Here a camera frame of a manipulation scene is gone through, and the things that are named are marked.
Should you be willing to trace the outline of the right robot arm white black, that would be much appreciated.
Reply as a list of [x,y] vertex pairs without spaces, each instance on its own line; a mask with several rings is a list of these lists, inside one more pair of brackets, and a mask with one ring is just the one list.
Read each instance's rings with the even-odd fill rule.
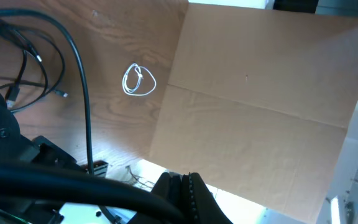
[[[39,164],[84,172],[76,159],[43,136],[30,140],[21,134],[19,124],[0,94],[0,159]],[[0,223],[61,223],[63,202],[0,200]]]

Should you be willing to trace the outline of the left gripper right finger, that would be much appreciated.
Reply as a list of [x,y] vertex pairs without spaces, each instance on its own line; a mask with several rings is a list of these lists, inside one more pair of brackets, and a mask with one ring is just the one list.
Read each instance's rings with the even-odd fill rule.
[[186,223],[232,224],[196,172],[184,175],[181,179],[180,210],[186,218]]

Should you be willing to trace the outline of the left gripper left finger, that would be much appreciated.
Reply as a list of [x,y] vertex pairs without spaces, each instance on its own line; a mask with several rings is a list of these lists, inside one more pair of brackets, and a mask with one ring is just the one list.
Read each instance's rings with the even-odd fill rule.
[[179,176],[172,176],[168,172],[163,172],[151,190],[153,196],[162,199],[161,210],[157,210],[155,215],[137,212],[128,224],[164,224],[182,223],[182,212],[178,207],[180,191]]

